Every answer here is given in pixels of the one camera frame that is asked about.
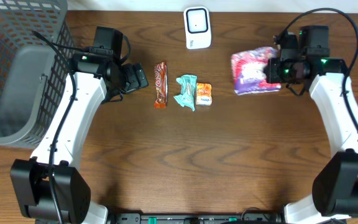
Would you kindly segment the teal wrapper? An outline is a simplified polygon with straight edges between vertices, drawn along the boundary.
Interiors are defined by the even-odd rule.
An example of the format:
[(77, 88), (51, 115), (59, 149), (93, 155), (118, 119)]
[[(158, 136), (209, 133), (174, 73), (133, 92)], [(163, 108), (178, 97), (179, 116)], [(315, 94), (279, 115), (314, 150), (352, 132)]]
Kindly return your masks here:
[(195, 111), (196, 81), (196, 75), (183, 75), (176, 78), (176, 82), (181, 85), (181, 93), (174, 96), (174, 99), (180, 106), (187, 106), (192, 111)]

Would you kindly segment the orange brown chocolate bar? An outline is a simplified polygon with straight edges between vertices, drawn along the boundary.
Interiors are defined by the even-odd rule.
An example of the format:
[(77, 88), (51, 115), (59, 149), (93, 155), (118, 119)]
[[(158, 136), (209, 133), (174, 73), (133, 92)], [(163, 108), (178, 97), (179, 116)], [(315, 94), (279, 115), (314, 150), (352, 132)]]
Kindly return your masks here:
[(167, 64), (160, 62), (154, 66), (156, 100), (154, 108), (166, 108), (167, 106)]

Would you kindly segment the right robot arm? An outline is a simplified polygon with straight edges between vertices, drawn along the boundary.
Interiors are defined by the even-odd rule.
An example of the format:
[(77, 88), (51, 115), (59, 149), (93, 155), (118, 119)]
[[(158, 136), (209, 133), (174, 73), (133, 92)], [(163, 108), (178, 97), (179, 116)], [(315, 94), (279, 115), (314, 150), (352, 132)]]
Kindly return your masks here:
[(331, 148), (331, 160), (313, 181), (311, 195), (284, 207), (287, 223), (358, 217), (358, 105), (346, 72), (346, 64), (338, 58), (272, 58), (265, 68), (269, 83), (305, 82)]

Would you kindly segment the small orange snack packet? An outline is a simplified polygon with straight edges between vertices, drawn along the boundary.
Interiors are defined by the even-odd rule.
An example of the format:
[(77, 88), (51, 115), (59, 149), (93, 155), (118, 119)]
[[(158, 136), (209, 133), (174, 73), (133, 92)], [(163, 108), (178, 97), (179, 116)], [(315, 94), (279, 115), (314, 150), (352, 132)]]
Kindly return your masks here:
[(211, 84), (197, 83), (196, 87), (196, 104), (201, 106), (210, 106), (213, 101)]

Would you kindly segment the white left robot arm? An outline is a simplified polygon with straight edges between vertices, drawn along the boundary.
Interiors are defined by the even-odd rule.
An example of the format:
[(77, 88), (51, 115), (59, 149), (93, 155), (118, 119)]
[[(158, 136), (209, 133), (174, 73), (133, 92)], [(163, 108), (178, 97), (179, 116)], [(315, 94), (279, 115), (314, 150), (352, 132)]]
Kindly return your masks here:
[(109, 210), (93, 202), (79, 173), (85, 138), (101, 104), (122, 101), (148, 86), (140, 63), (75, 52), (64, 94), (30, 159), (14, 161), (10, 176), (21, 214), (36, 223), (108, 223)]

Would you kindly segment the red purple snack packet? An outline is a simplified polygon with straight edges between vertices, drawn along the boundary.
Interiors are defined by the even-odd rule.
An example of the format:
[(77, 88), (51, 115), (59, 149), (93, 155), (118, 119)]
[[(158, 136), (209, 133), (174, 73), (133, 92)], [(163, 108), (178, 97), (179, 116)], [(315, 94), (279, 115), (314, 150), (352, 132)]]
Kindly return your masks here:
[(277, 55), (273, 47), (259, 47), (231, 55), (231, 70), (234, 80), (234, 93), (246, 95), (279, 91), (281, 84), (267, 83), (264, 68), (268, 60)]

